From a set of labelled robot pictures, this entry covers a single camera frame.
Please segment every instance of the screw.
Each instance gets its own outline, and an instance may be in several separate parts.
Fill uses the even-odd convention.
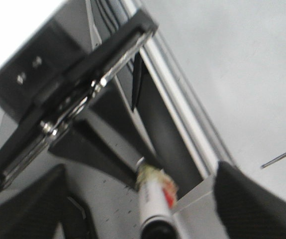
[[[42,58],[40,56],[36,56],[36,58],[32,62],[32,67],[34,69],[37,69],[41,65],[42,65]]]
[[[44,122],[41,121],[41,127],[42,127],[42,131],[44,133],[51,133],[52,129],[53,129],[53,124],[51,122]]]
[[[24,72],[21,72],[19,75],[17,75],[17,83],[19,85],[22,85],[23,82],[26,80],[27,75]]]

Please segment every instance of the metal rod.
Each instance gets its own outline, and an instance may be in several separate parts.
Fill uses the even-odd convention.
[[[272,159],[271,161],[269,161],[269,162],[263,164],[263,165],[261,166],[261,168],[266,168],[266,167],[268,167],[268,166],[270,166],[270,165],[272,165],[272,164],[278,162],[279,160],[281,160],[281,159],[283,159],[283,158],[285,158],[285,157],[286,157],[286,152],[285,152],[284,154],[281,154],[280,156],[276,157],[275,159]]]

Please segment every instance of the white surface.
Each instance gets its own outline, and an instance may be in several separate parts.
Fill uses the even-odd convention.
[[[157,220],[172,223],[172,214],[162,184],[157,177],[150,176],[150,178],[145,179],[145,182],[141,182],[138,192],[138,205],[142,229]]]
[[[286,199],[286,1],[143,0],[237,165]]]
[[[64,0],[0,0],[0,67]]]

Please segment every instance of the gray surface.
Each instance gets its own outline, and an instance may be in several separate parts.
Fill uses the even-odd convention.
[[[54,18],[86,53],[92,51],[85,0],[67,2]]]
[[[174,219],[182,239],[229,238],[215,210],[213,182],[209,176],[178,201]]]
[[[286,200],[286,1],[143,0],[247,175]]]
[[[0,146],[10,136],[16,125],[0,110],[2,127],[0,128]],[[94,125],[101,128],[101,133],[109,133],[104,124],[94,118]],[[115,148],[118,153],[128,155],[131,159],[132,151],[126,151],[121,143]],[[137,194],[110,176],[80,163],[58,158],[44,151],[14,180],[7,192],[0,193],[0,203],[14,196],[23,188],[40,178],[53,166],[64,163],[67,167],[68,183],[71,191],[84,200],[89,206],[96,226],[98,237],[101,239],[138,239],[139,216]]]

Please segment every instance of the black foam pad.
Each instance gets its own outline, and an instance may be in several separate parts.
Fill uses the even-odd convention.
[[[286,202],[226,162],[219,164],[214,195],[231,239],[286,239]]]
[[[0,239],[51,239],[66,198],[65,168],[58,165],[0,206]]]

